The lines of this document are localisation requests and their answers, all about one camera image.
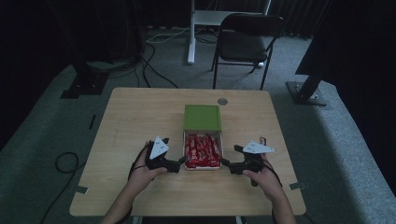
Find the stand base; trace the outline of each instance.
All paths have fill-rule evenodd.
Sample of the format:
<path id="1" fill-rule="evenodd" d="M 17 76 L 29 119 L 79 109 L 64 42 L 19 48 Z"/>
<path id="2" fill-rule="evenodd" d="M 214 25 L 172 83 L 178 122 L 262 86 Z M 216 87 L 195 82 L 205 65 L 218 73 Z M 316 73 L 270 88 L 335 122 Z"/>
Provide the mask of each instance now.
<path id="1" fill-rule="evenodd" d="M 330 105 L 323 99 L 319 89 L 316 89 L 314 94 L 308 99 L 299 97 L 300 88 L 304 85 L 303 82 L 286 82 L 291 98 L 296 105 L 318 105 L 322 109 L 331 109 Z"/>
<path id="2" fill-rule="evenodd" d="M 96 74 L 96 78 L 90 85 L 79 85 L 78 77 L 73 80 L 69 90 L 62 93 L 61 99 L 77 99 L 82 95 L 100 95 L 106 85 L 108 73 Z"/>

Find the small round object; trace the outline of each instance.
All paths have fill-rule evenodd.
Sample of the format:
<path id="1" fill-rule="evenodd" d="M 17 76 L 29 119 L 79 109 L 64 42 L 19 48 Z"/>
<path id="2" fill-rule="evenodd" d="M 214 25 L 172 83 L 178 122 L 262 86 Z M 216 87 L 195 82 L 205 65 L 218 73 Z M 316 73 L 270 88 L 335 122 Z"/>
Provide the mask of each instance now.
<path id="1" fill-rule="evenodd" d="M 227 101 L 227 99 L 225 99 L 225 98 L 219 98 L 219 99 L 218 99 L 218 104 L 219 104 L 219 105 L 227 105 L 227 104 L 228 104 L 228 101 Z"/>

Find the gray carpet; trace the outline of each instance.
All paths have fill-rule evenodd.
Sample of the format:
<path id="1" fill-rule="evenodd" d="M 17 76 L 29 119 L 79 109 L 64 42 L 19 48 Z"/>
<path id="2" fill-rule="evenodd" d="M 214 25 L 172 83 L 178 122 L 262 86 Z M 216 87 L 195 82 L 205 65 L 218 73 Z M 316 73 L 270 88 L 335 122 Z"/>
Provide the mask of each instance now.
<path id="1" fill-rule="evenodd" d="M 178 32 L 178 30 L 155 31 Z M 215 40 L 212 35 L 199 35 Z M 188 38 L 172 38 L 153 44 L 150 64 L 180 88 L 211 89 L 209 71 L 214 45 L 197 42 L 195 64 L 187 65 Z M 286 81 L 304 81 L 294 72 L 309 40 L 281 37 L 277 40 L 264 89 L 269 91 L 302 190 L 306 216 L 299 223 L 394 223 L 396 200 L 379 172 L 359 129 L 339 98 L 336 88 L 321 82 L 319 90 L 329 107 L 295 105 Z M 153 52 L 146 47 L 145 58 Z M 104 63 L 92 63 L 108 67 Z M 217 89 L 257 90 L 262 70 L 248 75 L 244 66 L 219 66 Z M 146 70 L 152 88 L 174 88 L 152 70 Z M 0 154 L 0 223 L 39 223 L 71 174 L 55 169 L 56 158 L 66 151 L 87 160 L 106 103 L 115 87 L 147 87 L 142 64 L 135 70 L 112 73 L 102 95 L 81 95 L 76 100 L 60 99 L 76 73 L 66 67 L 48 86 L 28 118 Z M 92 116 L 96 119 L 91 126 Z M 60 161 L 73 168 L 72 156 Z M 44 223 L 98 223 L 100 217 L 72 217 L 69 214 L 75 187 L 83 169 L 51 208 Z M 247 223 L 271 223 L 269 217 L 248 217 Z"/>

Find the green lid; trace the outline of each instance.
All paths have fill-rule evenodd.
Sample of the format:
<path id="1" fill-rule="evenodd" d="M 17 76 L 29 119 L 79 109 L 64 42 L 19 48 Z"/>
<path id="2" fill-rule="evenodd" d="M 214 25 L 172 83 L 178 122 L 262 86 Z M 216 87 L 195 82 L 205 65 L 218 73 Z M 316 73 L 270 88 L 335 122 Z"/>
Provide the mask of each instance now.
<path id="1" fill-rule="evenodd" d="M 221 131 L 218 105 L 185 105 L 184 130 Z"/>

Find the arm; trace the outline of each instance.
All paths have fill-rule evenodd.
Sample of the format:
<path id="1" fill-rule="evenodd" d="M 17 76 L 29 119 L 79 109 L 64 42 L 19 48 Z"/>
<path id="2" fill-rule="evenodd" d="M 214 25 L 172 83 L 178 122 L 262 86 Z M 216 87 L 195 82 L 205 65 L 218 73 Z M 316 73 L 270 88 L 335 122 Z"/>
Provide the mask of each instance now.
<path id="1" fill-rule="evenodd" d="M 264 162 L 267 162 L 265 154 L 262 154 L 262 158 L 264 159 Z M 296 223 L 289 199 L 286 196 L 285 191 L 283 191 L 276 176 L 271 171 L 267 168 L 262 169 L 260 173 L 245 170 L 243 174 L 256 181 L 260 188 L 262 188 L 265 197 L 267 197 L 273 205 L 274 216 L 278 224 Z"/>
<path id="2" fill-rule="evenodd" d="M 137 158 L 137 162 L 128 182 L 114 203 L 111 204 L 101 222 L 102 224 L 114 224 L 120 221 L 132 208 L 134 198 L 149 185 L 151 180 L 157 175 L 166 173 L 165 168 L 150 170 L 145 163 L 146 153 L 147 150 L 145 149 L 140 157 Z"/>

